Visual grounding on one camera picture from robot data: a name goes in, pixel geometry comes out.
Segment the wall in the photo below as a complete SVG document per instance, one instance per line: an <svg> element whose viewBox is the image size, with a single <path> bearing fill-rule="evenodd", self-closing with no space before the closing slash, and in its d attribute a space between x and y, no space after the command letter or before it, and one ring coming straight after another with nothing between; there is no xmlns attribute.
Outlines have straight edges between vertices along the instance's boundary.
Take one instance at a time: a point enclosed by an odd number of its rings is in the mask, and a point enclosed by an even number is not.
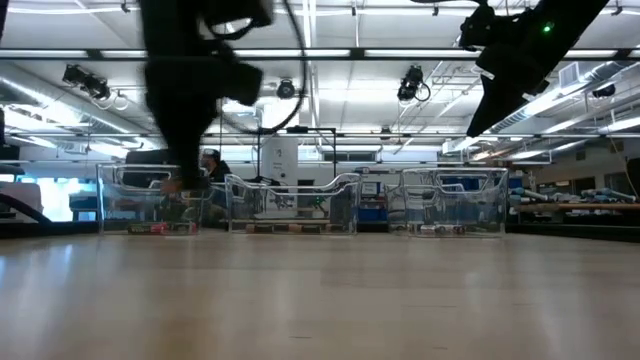
<svg viewBox="0 0 640 360"><path fill-rule="evenodd" d="M620 154L609 152L607 143L598 147L586 148L587 158L576 161L575 151L569 151L555 158L553 165L535 169L533 173L537 184L573 180L595 176L596 187L605 187L604 177L607 174L626 170L627 158L640 157L640 141L625 140L624 151Z"/></svg>

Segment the clear plastic bin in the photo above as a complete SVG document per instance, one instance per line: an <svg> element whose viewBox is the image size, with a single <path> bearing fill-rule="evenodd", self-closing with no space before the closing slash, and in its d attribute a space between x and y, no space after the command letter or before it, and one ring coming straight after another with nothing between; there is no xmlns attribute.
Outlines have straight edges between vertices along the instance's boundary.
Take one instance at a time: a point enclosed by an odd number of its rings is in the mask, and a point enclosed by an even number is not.
<svg viewBox="0 0 640 360"><path fill-rule="evenodd" d="M227 175L229 229L355 234L361 186L358 174L341 174L325 186L267 186Z"/></svg>
<svg viewBox="0 0 640 360"><path fill-rule="evenodd" d="M387 222L390 232L406 230L404 189L400 185L385 185L387 197Z"/></svg>
<svg viewBox="0 0 640 360"><path fill-rule="evenodd" d="M196 234L211 192L161 192L162 182L178 173L171 165L98 165L100 233Z"/></svg>
<svg viewBox="0 0 640 360"><path fill-rule="evenodd" d="M496 237L504 233L507 169L409 169L401 175L412 236Z"/></svg>
<svg viewBox="0 0 640 360"><path fill-rule="evenodd" d="M209 185L210 193L202 205L202 227L227 230L227 189L224 183Z"/></svg>

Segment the robotic arm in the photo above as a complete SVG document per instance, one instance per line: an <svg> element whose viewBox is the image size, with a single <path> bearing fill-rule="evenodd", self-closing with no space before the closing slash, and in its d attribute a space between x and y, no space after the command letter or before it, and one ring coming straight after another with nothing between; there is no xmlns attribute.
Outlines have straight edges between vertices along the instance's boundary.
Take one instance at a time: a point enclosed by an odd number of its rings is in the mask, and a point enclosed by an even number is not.
<svg viewBox="0 0 640 360"><path fill-rule="evenodd" d="M411 0L435 4L454 0ZM484 97L467 135L478 136L526 103L525 93L542 93L545 78L595 20L608 0L541 0L533 9L497 16L486 0L460 26L460 46L484 47L476 64L492 73L482 76Z"/></svg>
<svg viewBox="0 0 640 360"><path fill-rule="evenodd" d="M288 0L283 0L289 19L303 47L301 31ZM228 97L253 105L259 96L262 71L241 63L225 40L238 40L251 29L273 21L273 0L140 0L143 38L149 57L145 68L147 106L153 113L174 162L181 167L183 189L207 185L199 173L200 138L217 117L216 100ZM218 34L216 25L250 19L249 25L233 34ZM200 34L205 25L214 40ZM303 85L292 114L273 129L284 128L302 105Z"/></svg>

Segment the ceiling light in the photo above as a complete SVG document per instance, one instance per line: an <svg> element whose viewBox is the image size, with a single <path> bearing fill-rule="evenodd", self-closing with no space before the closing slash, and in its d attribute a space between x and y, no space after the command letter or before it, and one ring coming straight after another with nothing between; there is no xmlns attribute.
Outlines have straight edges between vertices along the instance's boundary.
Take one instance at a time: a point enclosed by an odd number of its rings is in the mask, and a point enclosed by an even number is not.
<svg viewBox="0 0 640 360"><path fill-rule="evenodd" d="M569 50L565 57L570 58L589 58L589 57L606 57L614 56L617 53L616 50Z"/></svg>
<svg viewBox="0 0 640 360"><path fill-rule="evenodd" d="M52 143L51 141L45 140L45 139L41 139L39 137L35 137L35 136L29 136L28 138L24 138L21 136L12 136L12 138L14 140L18 140L18 141L22 141L22 142L26 142L29 144L34 144L34 145L38 145L38 146L43 146L46 148L50 148L50 149L56 149L57 146Z"/></svg>
<svg viewBox="0 0 640 360"><path fill-rule="evenodd" d="M236 50L236 55L241 58L252 57L299 57L302 55L300 50L296 49L246 49ZM308 49L305 51L307 56L314 57L348 57L351 54L349 49Z"/></svg>
<svg viewBox="0 0 640 360"><path fill-rule="evenodd" d="M583 144L584 142L585 141L582 140L582 141L576 141L576 142L564 144L564 145L558 146L557 148L553 149L552 151L564 151L564 150L567 150L567 149L571 149L574 146L578 146L580 144Z"/></svg>
<svg viewBox="0 0 640 360"><path fill-rule="evenodd" d="M125 158L129 153L127 149L108 144L91 144L91 150L118 158Z"/></svg>
<svg viewBox="0 0 640 360"><path fill-rule="evenodd" d="M512 155L511 157L509 157L509 159L513 159L513 160L528 159L534 156L538 156L542 153L544 153L543 150L523 151L523 152Z"/></svg>
<svg viewBox="0 0 640 360"><path fill-rule="evenodd" d="M3 49L0 50L0 57L3 58L86 58L87 53L83 50L31 50L31 49Z"/></svg>
<svg viewBox="0 0 640 360"><path fill-rule="evenodd" d="M365 50L365 57L417 57L434 59L476 59L479 52L465 51L462 49L416 50L416 49L389 49L389 50Z"/></svg>
<svg viewBox="0 0 640 360"><path fill-rule="evenodd" d="M554 133L554 132L558 132L558 131L564 130L566 128L569 128L569 127L571 127L571 126L573 126L573 125L575 125L575 124L577 124L579 122L580 122L580 120L567 120L567 121L561 122L560 124L554 125L554 126L548 128L547 130L542 131L542 133L543 134L551 134L551 133Z"/></svg>
<svg viewBox="0 0 640 360"><path fill-rule="evenodd" d="M131 59L144 59L147 57L147 52L144 50L105 50L102 52L102 56L111 58L131 58Z"/></svg>
<svg viewBox="0 0 640 360"><path fill-rule="evenodd" d="M616 121L612 124L601 127L600 129L598 129L598 132L602 134L602 133L620 131L620 130L636 127L638 125L640 125L640 117L631 118L628 120Z"/></svg>

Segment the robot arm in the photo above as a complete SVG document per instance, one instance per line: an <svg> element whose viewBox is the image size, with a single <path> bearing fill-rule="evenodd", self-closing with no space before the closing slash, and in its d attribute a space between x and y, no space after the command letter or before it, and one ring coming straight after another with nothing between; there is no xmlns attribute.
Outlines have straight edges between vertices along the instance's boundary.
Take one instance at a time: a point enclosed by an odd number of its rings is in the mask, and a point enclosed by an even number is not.
<svg viewBox="0 0 640 360"><path fill-rule="evenodd" d="M436 4L453 0L411 0ZM608 0L541 0L513 16L497 16L486 0L460 26L460 46L484 49L476 64L492 73L482 76L484 97L467 135L478 136L524 105L524 93L546 90L545 78L595 20Z"/></svg>

